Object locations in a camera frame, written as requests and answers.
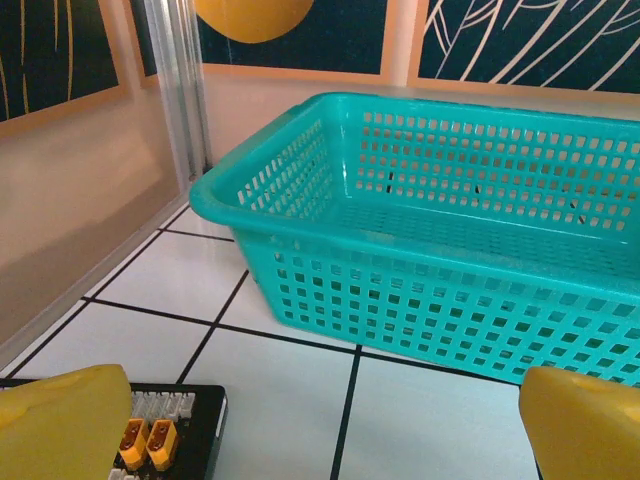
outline yellow circle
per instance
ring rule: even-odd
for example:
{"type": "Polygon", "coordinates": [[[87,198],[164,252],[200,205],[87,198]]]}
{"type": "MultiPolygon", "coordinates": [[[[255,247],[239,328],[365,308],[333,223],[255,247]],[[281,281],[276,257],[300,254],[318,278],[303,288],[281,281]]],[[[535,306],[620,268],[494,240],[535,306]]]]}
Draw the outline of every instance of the yellow circle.
{"type": "Polygon", "coordinates": [[[261,43],[295,28],[312,4],[313,0],[196,0],[196,12],[236,42],[261,43]]]}

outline basket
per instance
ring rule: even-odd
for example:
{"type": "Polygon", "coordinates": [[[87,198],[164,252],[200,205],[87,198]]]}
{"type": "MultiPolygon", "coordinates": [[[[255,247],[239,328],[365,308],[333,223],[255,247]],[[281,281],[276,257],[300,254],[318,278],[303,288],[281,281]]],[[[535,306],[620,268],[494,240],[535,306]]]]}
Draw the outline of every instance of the basket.
{"type": "Polygon", "coordinates": [[[312,97],[191,190],[276,318],[520,384],[640,386],[640,125],[312,97]]]}

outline wooden frame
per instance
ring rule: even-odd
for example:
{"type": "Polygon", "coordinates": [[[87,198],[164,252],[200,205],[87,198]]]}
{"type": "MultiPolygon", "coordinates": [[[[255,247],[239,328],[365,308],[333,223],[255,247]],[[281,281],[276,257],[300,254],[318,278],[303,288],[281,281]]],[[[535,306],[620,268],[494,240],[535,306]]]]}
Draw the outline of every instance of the wooden frame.
{"type": "Polygon", "coordinates": [[[380,74],[328,72],[323,70],[302,70],[295,68],[252,67],[245,65],[224,65],[217,63],[203,63],[205,73],[242,75],[251,77],[276,78],[286,80],[313,80],[316,82],[345,82],[369,85],[390,85],[392,77],[392,56],[394,34],[398,19],[399,0],[387,1],[384,37],[382,45],[382,59],[380,74]]]}
{"type": "Polygon", "coordinates": [[[129,87],[126,82],[126,71],[118,46],[118,36],[110,2],[111,0],[98,0],[98,6],[107,35],[107,42],[109,43],[118,85],[0,122],[0,138],[14,136],[68,115],[94,108],[103,103],[120,100],[129,93],[129,87]]]}
{"type": "Polygon", "coordinates": [[[129,36],[131,37],[131,45],[133,48],[133,55],[136,59],[136,70],[138,71],[138,79],[140,80],[140,86],[142,88],[149,88],[159,85],[158,74],[146,75],[144,73],[144,63],[142,62],[142,50],[140,49],[140,41],[138,40],[138,29],[136,23],[133,20],[133,10],[131,9],[131,0],[122,0],[124,7],[125,17],[127,19],[127,29],[129,30],[129,36]]]}
{"type": "Polygon", "coordinates": [[[409,61],[409,75],[407,86],[414,88],[427,88],[458,93],[476,93],[485,95],[520,96],[528,98],[546,98],[562,101],[624,103],[627,105],[639,105],[640,95],[633,93],[598,92],[589,90],[573,90],[568,88],[532,87],[526,85],[505,85],[500,83],[482,83],[461,80],[440,80],[433,78],[420,78],[420,60],[422,57],[422,45],[424,39],[424,25],[427,20],[429,0],[418,0],[416,20],[413,27],[413,40],[411,42],[411,56],[409,61]]]}

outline black circuit board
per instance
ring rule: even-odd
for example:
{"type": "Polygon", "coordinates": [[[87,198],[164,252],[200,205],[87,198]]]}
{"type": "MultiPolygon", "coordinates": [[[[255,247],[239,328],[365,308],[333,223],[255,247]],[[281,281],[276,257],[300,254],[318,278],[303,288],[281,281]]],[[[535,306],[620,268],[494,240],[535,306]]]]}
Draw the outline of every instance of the black circuit board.
{"type": "MultiPolygon", "coordinates": [[[[0,379],[0,388],[12,388],[31,381],[33,380],[0,379]]],[[[213,385],[132,383],[131,391],[138,395],[193,395],[194,401],[188,418],[174,419],[179,443],[171,467],[158,472],[147,458],[138,470],[129,471],[120,454],[116,454],[114,469],[121,470],[123,475],[131,475],[136,480],[211,479],[226,422],[227,399],[224,388],[213,385]]]]}

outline beige wall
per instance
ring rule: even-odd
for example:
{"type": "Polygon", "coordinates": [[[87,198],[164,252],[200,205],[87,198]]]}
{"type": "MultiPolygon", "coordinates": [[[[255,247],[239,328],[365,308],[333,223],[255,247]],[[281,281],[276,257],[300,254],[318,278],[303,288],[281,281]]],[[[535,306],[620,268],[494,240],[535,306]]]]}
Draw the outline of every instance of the beige wall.
{"type": "Polygon", "coordinates": [[[178,194],[159,90],[109,3],[130,92],[0,140],[0,344],[178,194]]]}
{"type": "Polygon", "coordinates": [[[526,93],[513,95],[512,90],[501,95],[479,95],[472,91],[473,84],[459,86],[467,91],[445,92],[405,88],[417,5],[418,0],[398,0],[398,24],[393,39],[392,87],[284,81],[206,73],[205,93],[214,157],[219,159],[293,105],[311,95],[329,91],[368,92],[640,120],[637,102],[635,105],[625,104],[624,101],[603,104],[590,101],[588,96],[582,101],[530,98],[526,93]]]}

